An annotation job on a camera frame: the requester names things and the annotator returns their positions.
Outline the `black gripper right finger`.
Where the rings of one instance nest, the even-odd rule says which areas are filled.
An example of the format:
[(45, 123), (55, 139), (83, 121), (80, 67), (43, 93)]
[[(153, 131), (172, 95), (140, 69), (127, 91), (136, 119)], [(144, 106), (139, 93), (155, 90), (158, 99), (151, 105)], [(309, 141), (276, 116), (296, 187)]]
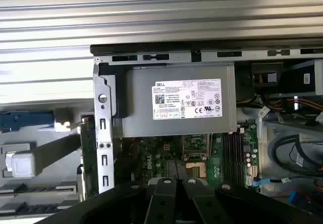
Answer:
[(202, 223), (322, 223), (320, 217), (231, 183), (212, 189), (193, 178), (183, 185)]

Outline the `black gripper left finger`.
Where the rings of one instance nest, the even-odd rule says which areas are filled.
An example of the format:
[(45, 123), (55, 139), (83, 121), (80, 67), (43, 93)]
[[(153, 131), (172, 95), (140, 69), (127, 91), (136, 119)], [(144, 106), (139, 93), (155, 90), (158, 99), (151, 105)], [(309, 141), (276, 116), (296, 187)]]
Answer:
[(176, 184), (169, 178), (148, 187), (131, 181), (38, 223), (175, 223)]

